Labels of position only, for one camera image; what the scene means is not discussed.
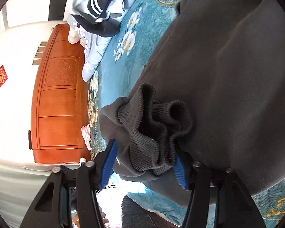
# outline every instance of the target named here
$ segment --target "metal screw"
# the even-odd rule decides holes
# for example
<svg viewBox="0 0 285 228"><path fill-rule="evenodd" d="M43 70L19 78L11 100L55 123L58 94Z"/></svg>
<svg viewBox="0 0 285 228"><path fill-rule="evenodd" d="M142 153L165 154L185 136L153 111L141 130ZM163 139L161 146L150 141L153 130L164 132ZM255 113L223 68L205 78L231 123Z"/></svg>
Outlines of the metal screw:
<svg viewBox="0 0 285 228"><path fill-rule="evenodd" d="M192 167L200 167L200 166L201 166L201 162L199 162L199 161L194 161L194 162L192 162L191 166L192 166Z"/></svg>
<svg viewBox="0 0 285 228"><path fill-rule="evenodd" d="M93 161L87 161L87 163L85 165L86 165L86 167L92 167L95 165L95 163Z"/></svg>
<svg viewBox="0 0 285 228"><path fill-rule="evenodd" d="M53 170L52 170L52 172L55 173L55 174L59 173L60 171L61 171L61 168L59 166L54 167Z"/></svg>
<svg viewBox="0 0 285 228"><path fill-rule="evenodd" d="M230 168L230 167L227 167L227 168L225 169L225 172L228 173L228 174L231 174L231 173L233 173L233 169Z"/></svg>

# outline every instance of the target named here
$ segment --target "blue gripper pad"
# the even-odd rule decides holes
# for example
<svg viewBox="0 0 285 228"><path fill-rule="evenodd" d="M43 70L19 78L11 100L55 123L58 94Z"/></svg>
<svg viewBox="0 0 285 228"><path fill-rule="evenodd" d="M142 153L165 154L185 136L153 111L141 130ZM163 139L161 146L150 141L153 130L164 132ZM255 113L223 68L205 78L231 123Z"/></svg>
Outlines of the blue gripper pad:
<svg viewBox="0 0 285 228"><path fill-rule="evenodd" d="M186 177L186 170L180 158L176 156L176 162L173 167L178 184L182 186L183 189L188 189L188 181Z"/></svg>
<svg viewBox="0 0 285 228"><path fill-rule="evenodd" d="M104 161L101 169L101 181L99 186L103 189L109 182L111 175L113 174L113 165L117 156L117 142L114 140L112 147Z"/></svg>

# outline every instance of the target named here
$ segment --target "bed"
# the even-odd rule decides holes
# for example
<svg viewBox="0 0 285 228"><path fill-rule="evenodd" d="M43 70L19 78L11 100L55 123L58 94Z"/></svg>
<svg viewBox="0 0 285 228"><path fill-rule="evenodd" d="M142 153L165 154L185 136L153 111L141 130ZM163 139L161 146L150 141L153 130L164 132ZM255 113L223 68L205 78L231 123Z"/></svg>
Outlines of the bed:
<svg viewBox="0 0 285 228"><path fill-rule="evenodd" d="M68 42L69 25L58 24L38 68L31 111L34 161L43 164L90 160L81 127L88 124L87 84L81 78L84 48Z"/></svg>

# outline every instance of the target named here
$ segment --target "dark clothing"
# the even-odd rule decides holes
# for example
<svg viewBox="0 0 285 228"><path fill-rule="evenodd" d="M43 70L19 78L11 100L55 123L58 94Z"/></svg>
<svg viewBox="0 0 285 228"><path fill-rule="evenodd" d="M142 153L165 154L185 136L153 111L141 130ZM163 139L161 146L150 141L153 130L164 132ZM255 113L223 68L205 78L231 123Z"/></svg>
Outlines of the dark clothing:
<svg viewBox="0 0 285 228"><path fill-rule="evenodd" d="M134 167L130 133L113 121L148 83L160 104L187 105L194 128L178 140L183 151L233 168L251 195L260 193L285 178L285 12L276 0L182 0L177 12L129 99L101 111L104 139L119 144L114 170L188 204L172 169L157 176Z"/></svg>
<svg viewBox="0 0 285 228"><path fill-rule="evenodd" d="M78 0L73 2L71 14L86 31L104 38L113 37L120 31L119 22L111 17L97 22L97 19L107 17L110 2L111 0Z"/></svg>
<svg viewBox="0 0 285 228"><path fill-rule="evenodd" d="M118 109L116 119L130 135L129 156L134 169L144 175L149 171L152 177L175 165L174 141L188 134L193 124L183 102L159 104L154 96L151 85L141 85L134 97Z"/></svg>
<svg viewBox="0 0 285 228"><path fill-rule="evenodd" d="M177 228L153 212L148 212L128 196L122 200L122 228Z"/></svg>

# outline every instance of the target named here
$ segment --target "white flower pattern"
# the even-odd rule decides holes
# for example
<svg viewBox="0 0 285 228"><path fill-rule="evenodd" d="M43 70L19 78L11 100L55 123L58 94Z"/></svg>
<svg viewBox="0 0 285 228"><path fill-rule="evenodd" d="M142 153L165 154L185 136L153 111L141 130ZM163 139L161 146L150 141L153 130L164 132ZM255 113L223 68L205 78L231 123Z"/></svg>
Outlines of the white flower pattern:
<svg viewBox="0 0 285 228"><path fill-rule="evenodd" d="M78 33L79 37L83 38L85 36L86 30L76 22L73 22L73 26L75 26L74 30Z"/></svg>
<svg viewBox="0 0 285 228"><path fill-rule="evenodd" d="M85 41L85 45L84 45L84 58L87 59L87 51L88 51L88 43L89 43L89 40L86 39Z"/></svg>
<svg viewBox="0 0 285 228"><path fill-rule="evenodd" d="M123 36L122 40L119 39L118 46L113 53L113 57L115 57L115 62L117 62L120 57L127 52L127 56L130 54L131 49L135 45L135 38L136 38L136 31L135 26L140 20L140 16L142 13L142 8L140 7L131 15L128 24L127 30L125 31L125 35Z"/></svg>
<svg viewBox="0 0 285 228"><path fill-rule="evenodd" d="M96 98L96 94L98 93L98 70L95 71L92 77L91 90L93 91L93 97Z"/></svg>
<svg viewBox="0 0 285 228"><path fill-rule="evenodd" d="M121 57L121 55L123 54L123 52L124 52L124 50L123 50L122 47L119 47L119 48L117 49L115 61L117 61L117 60Z"/></svg>

